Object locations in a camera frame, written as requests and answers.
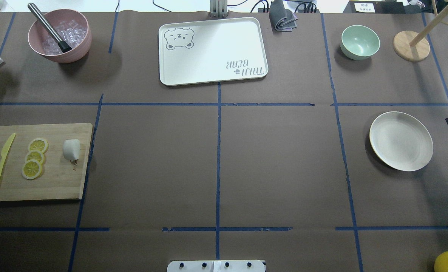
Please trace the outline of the cream plate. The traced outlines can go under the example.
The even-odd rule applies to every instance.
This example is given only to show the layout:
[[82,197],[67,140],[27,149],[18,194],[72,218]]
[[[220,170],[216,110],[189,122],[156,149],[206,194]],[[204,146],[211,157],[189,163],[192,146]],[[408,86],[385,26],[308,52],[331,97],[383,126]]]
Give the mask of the cream plate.
[[431,134],[424,124],[399,111],[376,117],[369,129],[369,141],[382,162],[403,172],[424,168],[434,152]]

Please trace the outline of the cream bear tray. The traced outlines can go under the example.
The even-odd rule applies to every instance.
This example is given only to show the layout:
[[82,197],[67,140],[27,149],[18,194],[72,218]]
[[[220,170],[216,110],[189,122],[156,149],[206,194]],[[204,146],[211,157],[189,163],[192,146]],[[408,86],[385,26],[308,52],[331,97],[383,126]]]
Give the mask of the cream bear tray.
[[162,25],[159,79],[167,86],[260,79],[269,67],[253,17]]

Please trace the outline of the white steamed bun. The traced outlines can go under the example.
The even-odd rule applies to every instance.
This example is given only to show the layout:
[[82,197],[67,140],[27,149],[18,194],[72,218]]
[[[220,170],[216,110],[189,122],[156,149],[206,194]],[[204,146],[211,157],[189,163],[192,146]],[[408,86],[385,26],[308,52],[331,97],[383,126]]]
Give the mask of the white steamed bun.
[[80,140],[67,139],[62,145],[62,154],[65,160],[76,161],[80,156]]

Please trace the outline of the folded grey cloth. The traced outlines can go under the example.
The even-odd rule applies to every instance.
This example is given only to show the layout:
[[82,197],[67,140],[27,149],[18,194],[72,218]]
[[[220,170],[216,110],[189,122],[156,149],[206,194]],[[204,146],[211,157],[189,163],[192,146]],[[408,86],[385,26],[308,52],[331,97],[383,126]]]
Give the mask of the folded grey cloth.
[[284,7],[282,0],[274,0],[269,7],[270,22],[279,32],[291,32],[298,27],[295,14]]

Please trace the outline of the green bowl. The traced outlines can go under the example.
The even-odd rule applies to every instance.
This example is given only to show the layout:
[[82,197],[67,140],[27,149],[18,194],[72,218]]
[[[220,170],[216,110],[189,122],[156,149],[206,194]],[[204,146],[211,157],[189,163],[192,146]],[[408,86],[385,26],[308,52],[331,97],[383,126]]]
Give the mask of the green bowl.
[[340,49],[352,60],[365,60],[380,49],[379,36],[363,25],[351,25],[343,30],[340,38]]

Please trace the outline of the wooden cutting board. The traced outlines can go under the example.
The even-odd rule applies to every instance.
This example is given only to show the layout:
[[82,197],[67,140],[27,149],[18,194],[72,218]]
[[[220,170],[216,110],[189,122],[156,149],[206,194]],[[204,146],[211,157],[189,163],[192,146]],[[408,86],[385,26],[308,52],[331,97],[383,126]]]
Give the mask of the wooden cutting board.
[[81,199],[93,126],[0,126],[0,201]]

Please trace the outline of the black box with label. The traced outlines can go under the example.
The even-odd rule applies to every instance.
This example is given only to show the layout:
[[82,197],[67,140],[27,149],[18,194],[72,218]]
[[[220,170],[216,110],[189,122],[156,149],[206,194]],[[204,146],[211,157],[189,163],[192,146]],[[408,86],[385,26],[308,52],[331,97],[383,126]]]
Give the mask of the black box with label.
[[379,0],[350,0],[343,10],[344,14],[370,13],[370,14],[404,14],[402,2]]

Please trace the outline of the lemon slice far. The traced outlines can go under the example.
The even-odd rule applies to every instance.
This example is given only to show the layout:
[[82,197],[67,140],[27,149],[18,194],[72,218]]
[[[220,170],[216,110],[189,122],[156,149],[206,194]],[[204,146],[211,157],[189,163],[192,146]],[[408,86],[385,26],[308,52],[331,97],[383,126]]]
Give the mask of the lemon slice far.
[[44,138],[35,138],[28,144],[28,151],[39,150],[41,153],[45,153],[48,150],[49,143]]

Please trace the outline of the lemon slice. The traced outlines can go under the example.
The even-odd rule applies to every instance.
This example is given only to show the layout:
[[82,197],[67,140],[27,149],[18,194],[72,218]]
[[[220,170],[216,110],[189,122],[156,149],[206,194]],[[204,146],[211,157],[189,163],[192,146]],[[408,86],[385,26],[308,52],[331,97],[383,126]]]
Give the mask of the lemon slice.
[[35,138],[28,144],[28,151],[39,150],[41,153],[45,153],[48,150],[49,143],[44,138]]
[[42,165],[44,164],[46,157],[41,150],[29,150],[29,152],[25,156],[25,161],[30,160],[36,160]]
[[43,172],[43,166],[36,160],[26,161],[22,167],[22,177],[27,180],[38,178]]

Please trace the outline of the pink bowl with ice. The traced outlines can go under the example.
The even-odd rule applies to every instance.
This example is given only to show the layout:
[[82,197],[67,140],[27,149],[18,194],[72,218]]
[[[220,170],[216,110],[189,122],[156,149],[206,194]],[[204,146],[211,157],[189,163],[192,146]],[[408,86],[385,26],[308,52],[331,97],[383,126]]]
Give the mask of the pink bowl with ice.
[[33,51],[57,63],[75,62],[89,52],[93,37],[88,19],[83,14],[75,10],[60,9],[46,13],[45,17],[71,50],[62,52],[43,25],[36,21],[28,33],[28,43]]

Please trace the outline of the lemon slice middle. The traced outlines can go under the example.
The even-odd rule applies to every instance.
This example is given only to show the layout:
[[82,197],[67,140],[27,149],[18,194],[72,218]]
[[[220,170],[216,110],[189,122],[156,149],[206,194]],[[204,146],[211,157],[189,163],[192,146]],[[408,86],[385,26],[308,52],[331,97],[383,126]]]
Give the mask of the lemon slice middle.
[[44,164],[46,157],[41,150],[29,150],[29,152],[25,156],[25,161],[30,160],[36,160],[42,165]]

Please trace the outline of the lemon slice near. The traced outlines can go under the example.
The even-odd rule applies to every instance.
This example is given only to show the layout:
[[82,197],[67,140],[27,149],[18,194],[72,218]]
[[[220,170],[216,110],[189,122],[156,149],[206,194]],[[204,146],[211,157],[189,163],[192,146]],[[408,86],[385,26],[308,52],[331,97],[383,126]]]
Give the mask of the lemon slice near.
[[27,180],[38,178],[43,172],[43,166],[36,160],[26,161],[22,167],[22,177]]

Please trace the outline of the wooden mug stand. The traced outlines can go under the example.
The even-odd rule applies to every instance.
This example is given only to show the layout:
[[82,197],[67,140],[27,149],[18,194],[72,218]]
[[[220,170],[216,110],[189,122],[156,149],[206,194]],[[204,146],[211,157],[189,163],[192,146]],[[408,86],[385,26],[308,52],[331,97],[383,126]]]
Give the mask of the wooden mug stand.
[[431,52],[431,46],[426,36],[448,15],[448,0],[446,2],[447,5],[425,26],[423,31],[419,33],[414,31],[401,31],[397,33],[392,42],[395,53],[404,60],[411,62],[419,62],[428,57]]

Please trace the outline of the yellow plastic knife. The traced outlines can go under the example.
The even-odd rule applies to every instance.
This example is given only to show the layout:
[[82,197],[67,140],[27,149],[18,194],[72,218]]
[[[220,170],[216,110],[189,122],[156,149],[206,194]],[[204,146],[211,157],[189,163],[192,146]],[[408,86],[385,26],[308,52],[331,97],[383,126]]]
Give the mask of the yellow plastic knife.
[[7,156],[8,156],[9,150],[12,146],[12,143],[15,139],[15,136],[16,136],[16,133],[12,133],[8,137],[8,139],[5,141],[5,144],[3,145],[2,149],[1,149],[1,152],[0,152],[0,157],[1,157],[1,159],[0,159],[0,179],[1,179],[2,171],[3,171],[4,165],[5,165],[5,161],[7,159]]

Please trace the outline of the aluminium frame post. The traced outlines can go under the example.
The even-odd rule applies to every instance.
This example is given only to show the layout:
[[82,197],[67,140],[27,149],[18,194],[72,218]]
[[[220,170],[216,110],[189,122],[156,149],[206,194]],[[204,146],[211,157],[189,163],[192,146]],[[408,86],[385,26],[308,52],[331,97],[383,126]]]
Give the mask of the aluminium frame post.
[[210,17],[226,18],[229,15],[227,0],[210,0]]

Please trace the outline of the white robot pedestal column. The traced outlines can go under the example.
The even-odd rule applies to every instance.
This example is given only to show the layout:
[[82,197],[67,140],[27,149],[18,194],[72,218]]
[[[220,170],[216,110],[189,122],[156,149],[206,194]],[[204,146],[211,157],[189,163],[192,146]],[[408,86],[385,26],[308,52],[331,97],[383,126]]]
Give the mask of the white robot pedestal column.
[[178,260],[167,265],[167,272],[266,272],[262,260]]

